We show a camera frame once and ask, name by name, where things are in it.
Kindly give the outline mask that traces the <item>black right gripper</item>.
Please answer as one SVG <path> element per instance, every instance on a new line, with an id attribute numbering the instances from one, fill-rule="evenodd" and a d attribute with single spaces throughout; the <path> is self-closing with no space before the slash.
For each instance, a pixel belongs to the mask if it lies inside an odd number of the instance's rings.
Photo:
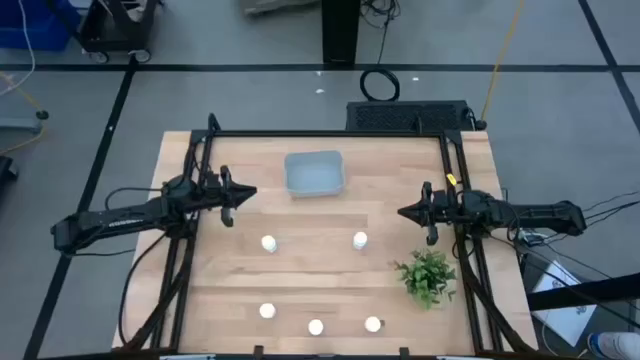
<path id="1" fill-rule="evenodd" d="M 439 240 L 437 225 L 440 223 L 451 225 L 457 221 L 458 201 L 454 190 L 432 189 L 432 183 L 425 181 L 421 190 L 422 200 L 426 205 L 425 226 L 428 230 L 427 244 L 435 245 Z M 424 202 L 418 201 L 414 204 L 402 207 L 397 213 L 414 223 L 424 225 Z"/>

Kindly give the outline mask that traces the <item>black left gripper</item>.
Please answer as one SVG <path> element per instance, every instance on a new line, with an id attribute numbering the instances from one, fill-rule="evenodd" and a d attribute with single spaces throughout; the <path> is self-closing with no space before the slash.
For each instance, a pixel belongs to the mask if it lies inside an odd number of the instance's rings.
<path id="1" fill-rule="evenodd" d="M 220 168 L 219 173 L 211 169 L 205 172 L 204 199 L 209 205 L 221 208 L 221 221 L 226 227 L 234 225 L 231 215 L 231 207 L 238 208 L 257 193 L 255 186 L 234 183 L 231 194 L 231 172 L 226 165 Z"/>

